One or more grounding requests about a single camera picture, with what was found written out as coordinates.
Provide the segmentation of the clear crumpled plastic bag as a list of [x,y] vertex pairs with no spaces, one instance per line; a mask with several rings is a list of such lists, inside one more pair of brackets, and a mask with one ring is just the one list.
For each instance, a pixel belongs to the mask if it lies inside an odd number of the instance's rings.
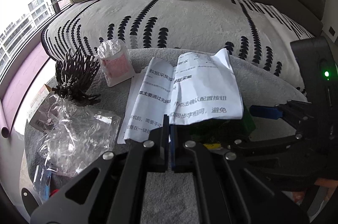
[[39,154],[48,170],[73,178],[114,148],[121,117],[112,111],[78,107],[56,94],[42,103],[45,136]]

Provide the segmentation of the white medicine box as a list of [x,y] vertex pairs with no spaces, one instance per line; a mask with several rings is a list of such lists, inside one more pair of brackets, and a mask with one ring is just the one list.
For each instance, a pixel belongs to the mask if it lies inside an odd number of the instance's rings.
[[53,125],[49,121],[48,112],[55,101],[52,88],[44,84],[30,105],[27,118],[29,124],[41,132],[49,132]]

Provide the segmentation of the green snack wrapper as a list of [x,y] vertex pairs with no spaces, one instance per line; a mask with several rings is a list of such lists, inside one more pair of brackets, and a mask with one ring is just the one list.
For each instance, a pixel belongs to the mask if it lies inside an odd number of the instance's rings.
[[242,119],[209,119],[193,124],[191,139],[209,150],[231,148],[235,141],[249,137],[255,129],[253,118],[244,107]]

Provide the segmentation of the rolled purple yoga mat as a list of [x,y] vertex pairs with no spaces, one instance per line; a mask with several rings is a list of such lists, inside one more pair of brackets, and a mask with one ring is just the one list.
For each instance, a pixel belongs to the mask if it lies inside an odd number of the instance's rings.
[[0,101],[0,130],[1,130],[1,135],[5,139],[10,136],[10,130],[6,122],[5,113],[4,113],[1,101]]

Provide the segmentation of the grey fluffy table cover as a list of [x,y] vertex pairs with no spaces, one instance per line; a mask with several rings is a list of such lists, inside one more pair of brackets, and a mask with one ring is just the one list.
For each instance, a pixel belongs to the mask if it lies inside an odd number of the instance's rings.
[[[132,65],[136,72],[148,66],[152,58],[166,60],[176,65],[184,49],[148,48],[129,51]],[[246,107],[251,105],[274,106],[288,100],[306,101],[306,97],[283,79],[256,67],[245,60],[230,58],[238,88]],[[112,88],[106,85],[102,72],[98,72],[89,93],[101,94],[101,102],[95,108],[110,110],[121,118],[129,95],[131,81],[127,80]],[[256,130],[251,134],[252,141],[281,138],[293,135],[295,130],[281,119],[271,120],[256,118]],[[25,127],[25,154],[27,172],[34,178],[38,165],[45,163],[38,152],[44,133],[27,124]],[[194,183],[191,174],[149,173],[142,210],[142,223],[199,223]]]

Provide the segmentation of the white black patterned rug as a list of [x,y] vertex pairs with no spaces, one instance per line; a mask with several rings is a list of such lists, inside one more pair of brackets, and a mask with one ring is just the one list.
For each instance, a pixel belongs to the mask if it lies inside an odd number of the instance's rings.
[[129,49],[215,53],[225,48],[304,92],[290,45],[310,37],[274,6],[251,0],[90,0],[57,16],[44,29],[42,44],[55,60],[77,49],[95,55],[113,38]]

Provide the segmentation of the blue foil wrapper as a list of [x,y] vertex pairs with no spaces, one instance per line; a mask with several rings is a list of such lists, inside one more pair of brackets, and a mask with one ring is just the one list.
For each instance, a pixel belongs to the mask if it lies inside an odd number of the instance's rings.
[[42,203],[46,202],[50,197],[50,181],[52,172],[45,166],[38,165],[35,169],[33,179],[33,189],[38,194]]

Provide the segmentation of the grey cylinder bin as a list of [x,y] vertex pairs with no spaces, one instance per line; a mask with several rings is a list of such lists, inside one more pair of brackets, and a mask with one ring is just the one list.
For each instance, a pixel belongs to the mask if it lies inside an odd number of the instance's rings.
[[38,194],[32,188],[23,187],[21,189],[21,198],[23,201],[23,205],[30,217],[33,214],[33,211],[35,211],[36,208],[42,205]]

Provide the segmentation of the red cloth ball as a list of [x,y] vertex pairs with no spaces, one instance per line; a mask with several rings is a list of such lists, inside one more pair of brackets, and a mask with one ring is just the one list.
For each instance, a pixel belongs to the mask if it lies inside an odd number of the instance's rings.
[[53,191],[50,192],[50,197],[55,195],[57,192],[59,192],[59,189],[54,189]]

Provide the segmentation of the white printed paper sheets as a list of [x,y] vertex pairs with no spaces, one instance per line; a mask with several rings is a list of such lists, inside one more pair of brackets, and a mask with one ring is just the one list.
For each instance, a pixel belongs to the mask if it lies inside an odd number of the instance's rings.
[[132,79],[125,117],[117,139],[144,142],[163,127],[165,115],[173,125],[209,119],[241,119],[244,105],[227,49],[209,56],[186,52],[175,66],[152,58]]

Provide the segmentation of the pink tissue pack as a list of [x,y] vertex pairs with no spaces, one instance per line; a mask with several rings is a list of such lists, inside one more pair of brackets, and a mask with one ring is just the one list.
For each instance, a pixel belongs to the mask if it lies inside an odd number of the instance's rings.
[[113,87],[135,76],[128,49],[122,40],[103,41],[97,49],[97,57],[107,86]]

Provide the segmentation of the black spiky pinecone object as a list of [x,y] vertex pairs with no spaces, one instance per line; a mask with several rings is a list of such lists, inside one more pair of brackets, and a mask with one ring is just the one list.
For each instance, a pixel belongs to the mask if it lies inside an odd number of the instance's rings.
[[87,94],[100,68],[93,55],[83,54],[81,49],[68,51],[64,60],[56,61],[57,85],[52,91],[76,106],[84,107],[100,102],[100,95]]

